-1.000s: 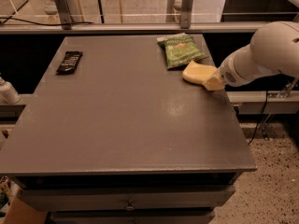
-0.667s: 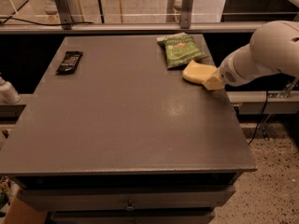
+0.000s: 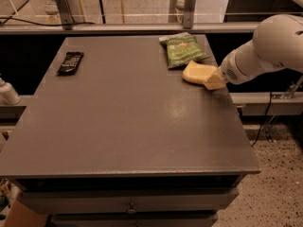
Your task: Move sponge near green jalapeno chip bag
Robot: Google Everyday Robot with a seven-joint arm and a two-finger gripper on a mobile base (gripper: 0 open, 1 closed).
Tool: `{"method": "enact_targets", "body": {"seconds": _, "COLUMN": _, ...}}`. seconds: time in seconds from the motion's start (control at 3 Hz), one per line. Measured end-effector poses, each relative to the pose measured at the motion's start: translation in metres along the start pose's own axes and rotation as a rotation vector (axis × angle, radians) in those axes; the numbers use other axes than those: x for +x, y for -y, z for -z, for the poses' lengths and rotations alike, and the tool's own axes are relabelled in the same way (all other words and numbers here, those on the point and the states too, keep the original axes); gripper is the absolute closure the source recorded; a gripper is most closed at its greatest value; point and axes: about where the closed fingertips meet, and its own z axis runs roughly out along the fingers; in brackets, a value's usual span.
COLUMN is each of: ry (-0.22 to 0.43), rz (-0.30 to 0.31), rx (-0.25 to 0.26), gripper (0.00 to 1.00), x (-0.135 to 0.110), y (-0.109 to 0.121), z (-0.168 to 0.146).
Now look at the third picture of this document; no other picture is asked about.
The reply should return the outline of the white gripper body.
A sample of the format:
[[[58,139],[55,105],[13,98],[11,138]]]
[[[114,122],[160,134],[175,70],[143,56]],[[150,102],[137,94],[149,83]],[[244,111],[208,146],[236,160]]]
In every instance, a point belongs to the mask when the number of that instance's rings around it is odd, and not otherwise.
[[[230,52],[220,66],[223,77],[232,84],[242,84],[252,79],[249,74],[251,55],[247,51],[235,49]]]

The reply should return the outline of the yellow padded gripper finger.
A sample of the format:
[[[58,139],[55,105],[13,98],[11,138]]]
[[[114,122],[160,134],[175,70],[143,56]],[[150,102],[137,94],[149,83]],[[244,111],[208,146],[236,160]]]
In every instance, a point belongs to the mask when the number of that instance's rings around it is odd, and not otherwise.
[[[205,80],[205,87],[209,91],[222,89],[225,84],[224,77],[219,71],[215,71]]]

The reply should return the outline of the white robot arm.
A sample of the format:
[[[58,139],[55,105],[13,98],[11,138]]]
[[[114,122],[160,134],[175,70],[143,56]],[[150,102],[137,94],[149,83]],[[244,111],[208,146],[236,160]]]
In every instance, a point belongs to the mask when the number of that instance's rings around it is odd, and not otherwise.
[[[262,21],[249,42],[230,52],[206,78],[205,87],[216,90],[228,82],[243,84],[284,69],[303,73],[303,18],[279,14]]]

